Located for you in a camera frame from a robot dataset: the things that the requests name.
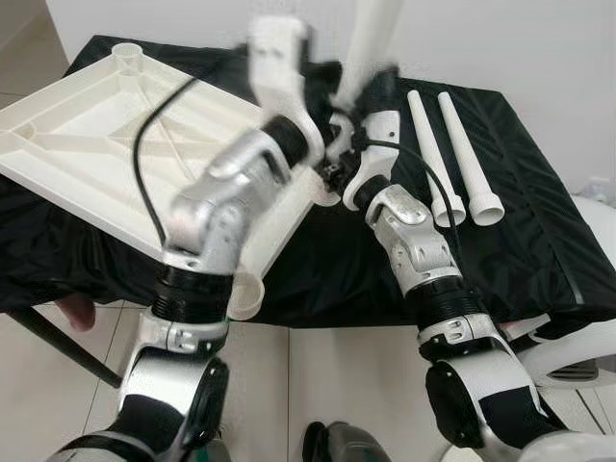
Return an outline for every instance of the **white plastic frame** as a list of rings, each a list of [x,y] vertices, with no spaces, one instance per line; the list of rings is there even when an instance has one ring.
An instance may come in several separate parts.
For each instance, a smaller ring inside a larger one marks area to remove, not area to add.
[[[190,76],[144,56],[133,43],[0,111],[0,174],[160,260],[161,247],[133,175],[132,144],[143,120]],[[196,83],[150,127],[141,146],[144,182],[165,222],[167,206],[221,149],[262,122],[261,110]],[[293,182],[254,223],[229,316],[259,310],[261,279],[312,204],[325,198],[314,171]]]

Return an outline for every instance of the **robotic arm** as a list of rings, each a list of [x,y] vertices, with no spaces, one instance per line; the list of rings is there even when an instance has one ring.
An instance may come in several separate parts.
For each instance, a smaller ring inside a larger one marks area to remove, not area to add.
[[[318,169],[345,205],[365,216],[386,250],[407,306],[417,312],[420,353],[431,363],[426,387],[443,435],[486,461],[506,462],[518,460],[534,440],[564,430],[542,410],[530,377],[465,285],[429,210],[390,184],[398,151],[351,146],[351,132],[364,130],[370,140],[398,142],[398,94],[391,85],[397,76],[385,72],[372,80],[376,104],[362,114],[361,127],[348,115],[359,91],[347,73],[333,105],[308,109],[299,72],[308,38],[295,19],[255,22],[250,83],[266,122],[232,143],[174,200],[157,297],[141,318],[117,420],[49,462],[202,460],[197,452],[216,436],[228,382],[216,353],[228,331],[233,274],[251,222],[298,163]],[[372,78],[374,69],[366,75]],[[337,137],[330,123],[339,126]]]

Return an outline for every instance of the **white pipe end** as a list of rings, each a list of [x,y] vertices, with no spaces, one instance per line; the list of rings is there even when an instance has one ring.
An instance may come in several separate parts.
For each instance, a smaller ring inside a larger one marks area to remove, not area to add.
[[[479,226],[491,226],[504,217],[504,207],[493,192],[471,197],[469,211],[473,221]]]
[[[464,209],[462,198],[459,195],[449,196],[449,202],[451,203],[451,211],[453,212],[453,221],[457,226],[466,218],[466,210]],[[445,200],[443,200],[443,197],[440,195],[432,201],[432,216],[437,226],[449,228],[449,218],[447,216]]]
[[[265,293],[266,288],[259,277],[245,269],[239,269],[233,278],[227,316],[236,321],[246,321],[256,316]]]
[[[114,45],[112,55],[122,75],[139,75],[143,50],[136,43],[123,42]]]

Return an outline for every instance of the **metal bracket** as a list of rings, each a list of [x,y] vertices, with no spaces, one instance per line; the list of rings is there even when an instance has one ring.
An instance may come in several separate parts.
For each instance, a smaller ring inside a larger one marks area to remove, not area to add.
[[[228,321],[211,324],[172,322],[158,318],[152,313],[152,309],[148,308],[140,316],[134,351],[144,347],[156,347],[177,353],[194,353],[202,343],[224,339],[228,331]],[[205,347],[205,351],[210,351],[210,348]]]
[[[377,194],[366,213],[366,223],[387,251],[403,294],[428,281],[460,275],[447,241],[430,217],[427,207],[400,185]]]
[[[430,216],[427,207],[400,185],[392,185],[374,197],[366,212],[366,223],[370,228],[376,226],[383,207],[404,224],[420,224]]]
[[[494,339],[501,346],[506,345],[490,316],[483,314],[460,316],[432,324],[420,331],[417,338],[420,345],[423,345],[438,335],[443,335],[449,345],[463,344],[486,337]]]

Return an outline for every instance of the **black cable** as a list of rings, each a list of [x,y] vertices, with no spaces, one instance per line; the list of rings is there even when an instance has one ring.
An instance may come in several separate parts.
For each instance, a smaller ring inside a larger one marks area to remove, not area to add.
[[[152,204],[152,200],[147,193],[147,189],[145,188],[145,184],[143,183],[143,178],[141,177],[141,165],[139,162],[139,155],[141,149],[141,140],[143,139],[143,135],[150,127],[150,125],[156,120],[156,118],[178,97],[182,95],[186,90],[188,90],[195,82],[199,79],[197,77],[192,77],[187,82],[185,82],[181,87],[179,87],[176,91],[170,94],[152,113],[147,117],[145,122],[139,128],[137,135],[135,136],[135,141],[133,143],[133,170],[135,172],[135,179],[137,180],[137,187],[141,193],[141,198],[143,199],[143,203],[145,204],[145,209],[147,213],[152,218],[152,222],[154,223],[154,227],[156,228],[156,233],[158,234],[158,238],[161,241],[161,245],[165,244],[165,228],[161,223],[161,219],[156,214],[156,209],[154,209],[154,205]]]
[[[434,172],[432,167],[429,166],[424,159],[422,159],[422,157],[418,156],[411,149],[409,149],[406,146],[403,146],[402,144],[399,144],[397,142],[378,141],[378,140],[366,140],[366,143],[368,145],[371,144],[372,146],[383,146],[383,147],[391,147],[393,149],[399,149],[400,151],[404,152],[405,154],[410,155],[411,157],[413,157],[413,159],[419,162],[422,165],[425,172],[428,175],[430,175],[430,178],[436,185],[436,188],[439,190],[439,193],[441,193],[441,196],[443,197],[443,201],[445,202],[445,209],[447,210],[447,218],[449,220],[449,228],[451,231],[451,235],[453,236],[453,246],[455,247],[455,253],[457,253],[458,255],[458,259],[457,259],[458,269],[460,270],[460,273],[462,274],[462,276],[464,276],[465,271],[464,271],[464,263],[462,262],[462,245],[460,244],[460,235],[458,234],[458,230],[455,226],[455,218],[453,217],[453,210],[451,209],[451,203],[449,202],[448,194],[445,191],[445,188],[443,187],[441,180],[439,180],[438,175]]]

